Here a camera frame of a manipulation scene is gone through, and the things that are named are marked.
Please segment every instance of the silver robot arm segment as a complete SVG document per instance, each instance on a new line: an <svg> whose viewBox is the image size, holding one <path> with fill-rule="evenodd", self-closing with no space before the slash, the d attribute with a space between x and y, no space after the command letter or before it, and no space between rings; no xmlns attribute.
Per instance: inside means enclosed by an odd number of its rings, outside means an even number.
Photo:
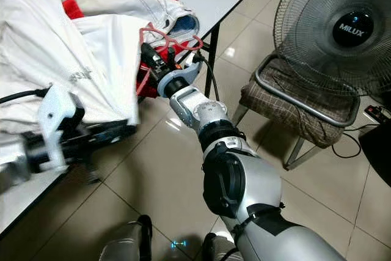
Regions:
<svg viewBox="0 0 391 261"><path fill-rule="evenodd" d="M193 128L204 152L203 197L221 216L246 261L338 261L344 258L312 230L280 214L282 182L227 117L226 106L176 82L170 105Z"/></svg>

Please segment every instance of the electric fan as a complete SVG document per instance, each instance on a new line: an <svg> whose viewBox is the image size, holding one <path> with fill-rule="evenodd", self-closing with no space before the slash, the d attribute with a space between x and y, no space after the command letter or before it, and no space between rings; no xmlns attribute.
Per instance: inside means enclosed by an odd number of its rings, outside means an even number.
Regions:
<svg viewBox="0 0 391 261"><path fill-rule="evenodd" d="M281 0L277 54L334 96L391 90L391 0Z"/></svg>

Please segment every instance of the chair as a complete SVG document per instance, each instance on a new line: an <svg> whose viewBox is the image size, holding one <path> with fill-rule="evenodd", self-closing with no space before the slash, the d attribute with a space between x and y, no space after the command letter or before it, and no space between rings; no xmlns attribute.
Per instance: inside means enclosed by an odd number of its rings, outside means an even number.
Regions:
<svg viewBox="0 0 391 261"><path fill-rule="evenodd" d="M254 71L248 85L242 88L239 106L232 120L235 125L239 124L251 109L284 124L297 134L299 140L288 161L283 163L284 169L292 170L335 144L345 127L353 124L360 98L353 88L351 93L351 97L339 97L319 90L272 53ZM315 146L297 158L304 140Z"/></svg>

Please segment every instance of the table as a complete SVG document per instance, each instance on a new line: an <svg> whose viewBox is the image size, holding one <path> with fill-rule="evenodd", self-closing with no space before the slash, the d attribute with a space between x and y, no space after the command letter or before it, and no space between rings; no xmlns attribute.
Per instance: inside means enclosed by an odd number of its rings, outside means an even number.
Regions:
<svg viewBox="0 0 391 261"><path fill-rule="evenodd" d="M216 58L217 41L219 37L220 23L242 0L181 0L188 7L194 9L200 21L198 36L204 39L211 34L210 44L204 48L209 52L209 63L214 67ZM206 77L205 95L209 96L211 87L211 73L208 71ZM0 238L6 234L24 211L32 207L51 186L61 178L60 174L54 171L47 171L33 176L32 180L20 186L13 187L0 197Z"/></svg>

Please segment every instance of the fan motor hub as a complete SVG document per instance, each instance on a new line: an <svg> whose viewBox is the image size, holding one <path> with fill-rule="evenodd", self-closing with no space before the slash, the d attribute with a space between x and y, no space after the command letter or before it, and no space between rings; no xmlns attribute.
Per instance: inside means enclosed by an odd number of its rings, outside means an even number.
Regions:
<svg viewBox="0 0 391 261"><path fill-rule="evenodd" d="M343 47L355 47L367 41L373 33L373 19L367 12L350 12L334 25L334 40Z"/></svg>

